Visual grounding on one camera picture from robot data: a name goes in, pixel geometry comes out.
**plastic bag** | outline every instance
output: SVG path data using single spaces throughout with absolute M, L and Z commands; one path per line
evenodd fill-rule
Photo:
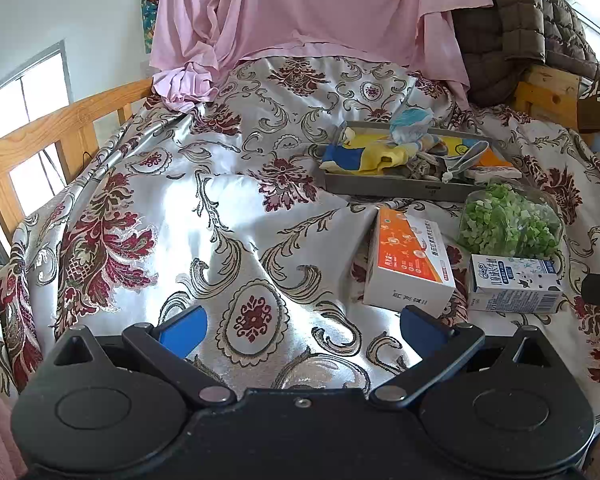
M 492 180 L 466 198 L 458 243 L 472 254 L 542 260 L 555 253 L 563 229 L 551 195 Z
M 417 142 L 428 131 L 433 123 L 431 108 L 412 106 L 396 114 L 389 122 L 391 136 L 396 144 Z

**bag of vegetables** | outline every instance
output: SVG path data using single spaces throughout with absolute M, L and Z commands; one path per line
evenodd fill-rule
M 542 260 L 555 253 L 562 229 L 553 196 L 492 180 L 466 198 L 458 243 L 472 254 Z

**blue gripper pad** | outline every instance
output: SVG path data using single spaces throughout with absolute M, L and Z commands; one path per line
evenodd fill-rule
M 192 306 L 155 328 L 158 341 L 184 359 L 202 343 L 206 336 L 206 311 L 201 305 Z
M 400 313 L 400 333 L 407 344 L 424 360 L 449 341 L 453 329 L 417 306 L 407 305 Z

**pink sheet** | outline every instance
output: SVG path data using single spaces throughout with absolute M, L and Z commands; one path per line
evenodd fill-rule
M 466 103 L 469 79 L 451 10 L 491 0 L 160 0 L 154 89 L 183 112 L 212 101 L 241 59 L 351 56 L 446 80 Z

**orange box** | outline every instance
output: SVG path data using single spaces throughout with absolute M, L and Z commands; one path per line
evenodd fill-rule
M 413 304 L 440 316 L 456 288 L 435 222 L 382 206 L 366 274 L 366 304 L 400 312 Z

